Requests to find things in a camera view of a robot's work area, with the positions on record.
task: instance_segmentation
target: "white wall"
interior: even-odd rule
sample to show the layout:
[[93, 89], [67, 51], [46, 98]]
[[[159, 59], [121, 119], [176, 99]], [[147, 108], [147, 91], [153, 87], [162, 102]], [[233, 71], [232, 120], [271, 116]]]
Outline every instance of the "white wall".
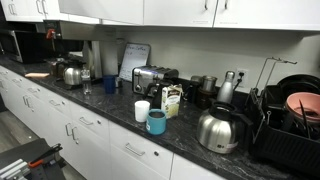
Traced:
[[[277, 64], [269, 84], [298, 73], [320, 77], [320, 35], [301, 36], [296, 32], [215, 30], [212, 32], [120, 32], [128, 42], [151, 45], [149, 64], [176, 68], [180, 78], [192, 75], [212, 75], [220, 86], [227, 70], [249, 70], [245, 88], [254, 87], [267, 57], [297, 61], [297, 65]], [[269, 62], [261, 84], [270, 72]]]

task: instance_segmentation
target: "pink bowl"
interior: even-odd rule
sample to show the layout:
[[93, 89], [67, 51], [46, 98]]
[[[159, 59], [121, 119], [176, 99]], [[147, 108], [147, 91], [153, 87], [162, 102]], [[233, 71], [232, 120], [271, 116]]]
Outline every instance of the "pink bowl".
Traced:
[[320, 95], [298, 92], [287, 98], [286, 107], [288, 110], [298, 118], [303, 119], [299, 100], [303, 105], [308, 122], [320, 123]]

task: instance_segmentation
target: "power socket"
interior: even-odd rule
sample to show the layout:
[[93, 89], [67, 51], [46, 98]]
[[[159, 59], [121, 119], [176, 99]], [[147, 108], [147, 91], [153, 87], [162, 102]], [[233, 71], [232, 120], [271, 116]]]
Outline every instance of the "power socket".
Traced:
[[249, 78], [249, 70], [248, 69], [237, 68], [233, 83], [235, 85], [238, 83], [237, 80], [241, 78], [239, 75], [240, 73], [243, 73], [244, 75], [242, 76], [242, 81], [238, 87], [245, 87], [247, 85], [248, 78]]

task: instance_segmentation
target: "toaster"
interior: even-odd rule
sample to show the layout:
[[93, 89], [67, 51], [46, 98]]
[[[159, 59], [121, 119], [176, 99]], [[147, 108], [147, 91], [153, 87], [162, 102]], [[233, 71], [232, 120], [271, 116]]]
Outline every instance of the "toaster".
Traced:
[[[162, 79], [169, 79], [173, 82], [178, 78], [179, 72], [176, 69], [169, 69], [159, 66], [141, 66], [132, 70], [132, 91], [144, 94], [150, 83], [158, 83]], [[150, 89], [148, 96], [154, 97], [156, 87]]]

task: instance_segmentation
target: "floor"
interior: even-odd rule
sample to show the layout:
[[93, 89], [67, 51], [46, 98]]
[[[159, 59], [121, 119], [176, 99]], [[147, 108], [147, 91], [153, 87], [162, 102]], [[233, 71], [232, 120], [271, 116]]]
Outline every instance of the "floor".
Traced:
[[[0, 153], [38, 138], [10, 111], [0, 113]], [[62, 171], [67, 180], [85, 180], [69, 164], [63, 167]]]

